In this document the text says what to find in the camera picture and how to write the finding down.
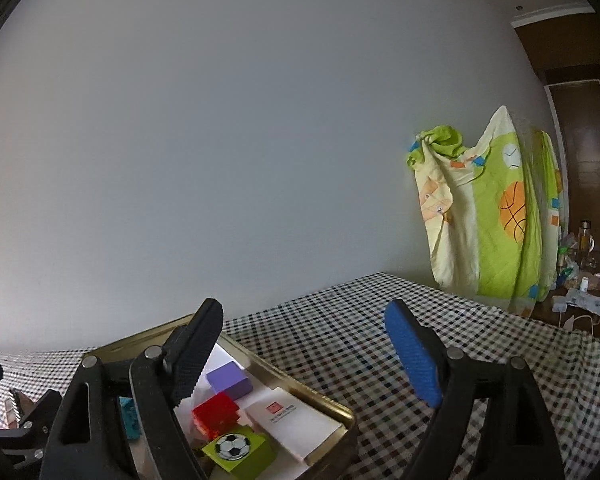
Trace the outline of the turquoise toy brick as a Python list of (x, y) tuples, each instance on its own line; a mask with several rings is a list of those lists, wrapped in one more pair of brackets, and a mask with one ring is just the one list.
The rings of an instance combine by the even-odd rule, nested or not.
[(120, 396), (119, 404), (126, 437), (129, 441), (136, 441), (142, 434), (142, 428), (140, 428), (134, 400), (127, 396)]

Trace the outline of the red plastic block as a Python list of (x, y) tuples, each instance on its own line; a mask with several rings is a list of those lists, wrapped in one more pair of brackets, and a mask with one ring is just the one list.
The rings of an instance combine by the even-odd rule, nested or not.
[(225, 392), (220, 392), (197, 405), (192, 415), (197, 430), (212, 441), (237, 425), (239, 406)]

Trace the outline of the purple block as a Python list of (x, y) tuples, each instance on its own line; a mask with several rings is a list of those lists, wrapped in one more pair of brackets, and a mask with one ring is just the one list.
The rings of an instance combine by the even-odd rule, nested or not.
[(227, 362), (215, 368), (206, 378), (215, 394), (225, 393), (233, 401), (241, 399), (253, 390), (250, 378), (235, 362)]

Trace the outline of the green soccer ball block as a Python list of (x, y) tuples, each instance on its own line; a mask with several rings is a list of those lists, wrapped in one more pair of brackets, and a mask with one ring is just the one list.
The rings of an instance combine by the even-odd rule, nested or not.
[(268, 437), (242, 425), (209, 442), (202, 452), (222, 471), (240, 480), (257, 479), (276, 460)]

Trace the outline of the white card box red logo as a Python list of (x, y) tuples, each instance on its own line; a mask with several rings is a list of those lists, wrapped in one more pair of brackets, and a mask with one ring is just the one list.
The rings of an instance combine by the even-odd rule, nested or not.
[(266, 390), (245, 408), (248, 418), (298, 462), (308, 457), (342, 428), (324, 413), (286, 390)]

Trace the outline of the white paper tin liner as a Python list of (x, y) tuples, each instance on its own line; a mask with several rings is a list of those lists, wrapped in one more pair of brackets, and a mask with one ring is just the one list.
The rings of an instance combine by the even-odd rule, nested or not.
[[(260, 379), (255, 378), (253, 374), (248, 372), (245, 365), (239, 364), (234, 356), (231, 356), (219, 344), (216, 344), (211, 352), (210, 358), (202, 370), (192, 395), (189, 398), (185, 398), (176, 408), (174, 408), (176, 418), (181, 424), (187, 442), (191, 446), (201, 444), (204, 440), (202, 434), (194, 424), (193, 408), (196, 408), (198, 404), (207, 401), (214, 395), (214, 392), (208, 383), (207, 374), (228, 362), (235, 362), (249, 377), (253, 386), (250, 393), (236, 401), (239, 406), (240, 414), (238, 422), (241, 425), (252, 425), (252, 422), (250, 422), (250, 419), (244, 412), (244, 408), (257, 400), (260, 400), (262, 396), (270, 390), (269, 386), (266, 386)], [(276, 441), (272, 443), (272, 447), (276, 452), (276, 459), (271, 466), (268, 466), (268, 468), (260, 474), (259, 479), (298, 479), (308, 470), (309, 466), (307, 464), (298, 462), (294, 456), (291, 456), (283, 450)]]

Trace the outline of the cluttered side table items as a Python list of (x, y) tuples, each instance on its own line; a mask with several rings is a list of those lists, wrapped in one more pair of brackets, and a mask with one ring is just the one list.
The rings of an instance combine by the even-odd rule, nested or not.
[(573, 233), (560, 242), (552, 293), (550, 312), (558, 315), (559, 327), (595, 334), (600, 325), (600, 254), (593, 237), (584, 252)]

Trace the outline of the checkered tablecloth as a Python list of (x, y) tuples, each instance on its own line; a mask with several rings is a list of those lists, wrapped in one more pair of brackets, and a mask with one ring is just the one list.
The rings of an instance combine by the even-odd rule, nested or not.
[(227, 321), (224, 332), (303, 385), (350, 408), (358, 448), (349, 479), (396, 479), (430, 422), (386, 334), (403, 300), (419, 322), (474, 359), (521, 356), (547, 405), (569, 479), (600, 478), (600, 338), (568, 332), (385, 273)]

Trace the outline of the gold metal tin box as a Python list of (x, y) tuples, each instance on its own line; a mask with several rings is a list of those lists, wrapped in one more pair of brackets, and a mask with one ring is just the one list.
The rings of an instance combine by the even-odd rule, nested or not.
[[(148, 328), (148, 330), (110, 342), (110, 344), (88, 350), (85, 355), (97, 356), (103, 363), (135, 358), (149, 346), (164, 344), (174, 330), (180, 326), (186, 326), (192, 317), (193, 315), (189, 314)], [(306, 459), (308, 469), (298, 474), (297, 479), (342, 479), (350, 463), (358, 454), (358, 422), (350, 408), (323, 396), (303, 385), (302, 382), (298, 382), (228, 336), (227, 333), (221, 333), (216, 345), (243, 367), (254, 382), (258, 380), (270, 389), (279, 387), (323, 415), (340, 422), (342, 428), (335, 431), (308, 456)]]

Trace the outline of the glass bottle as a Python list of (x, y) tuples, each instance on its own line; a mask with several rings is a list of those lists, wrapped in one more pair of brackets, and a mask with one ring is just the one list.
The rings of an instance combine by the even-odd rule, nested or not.
[(588, 266), (588, 260), (591, 258), (591, 252), (595, 247), (595, 240), (592, 234), (592, 223), (590, 220), (581, 220), (577, 236), (577, 264), (580, 268)]

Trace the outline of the green cartoon blanket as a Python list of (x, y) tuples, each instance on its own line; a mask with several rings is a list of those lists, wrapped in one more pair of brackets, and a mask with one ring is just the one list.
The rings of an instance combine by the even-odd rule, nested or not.
[(565, 217), (550, 135), (501, 106), (471, 148), (437, 126), (416, 136), (406, 164), (437, 284), (529, 315), (555, 283)]

